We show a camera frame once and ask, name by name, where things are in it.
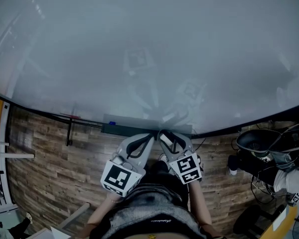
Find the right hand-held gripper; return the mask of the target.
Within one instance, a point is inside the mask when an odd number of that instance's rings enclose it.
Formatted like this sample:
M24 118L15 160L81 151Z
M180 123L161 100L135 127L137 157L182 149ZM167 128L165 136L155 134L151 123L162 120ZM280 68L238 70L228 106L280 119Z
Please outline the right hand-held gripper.
M202 169L190 138L178 132L161 130L158 140L171 169L184 185L202 178ZM181 152L176 151L177 145L184 153L190 151L192 154L181 156Z

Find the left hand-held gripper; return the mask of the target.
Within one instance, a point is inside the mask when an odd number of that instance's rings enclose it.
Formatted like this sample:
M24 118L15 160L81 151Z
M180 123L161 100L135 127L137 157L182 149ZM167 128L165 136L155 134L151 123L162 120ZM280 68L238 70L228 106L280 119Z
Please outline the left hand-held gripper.
M123 140L117 149L118 155L105 165L101 177L102 186L125 197L145 176L144 167L153 144L154 136L151 133L136 134Z

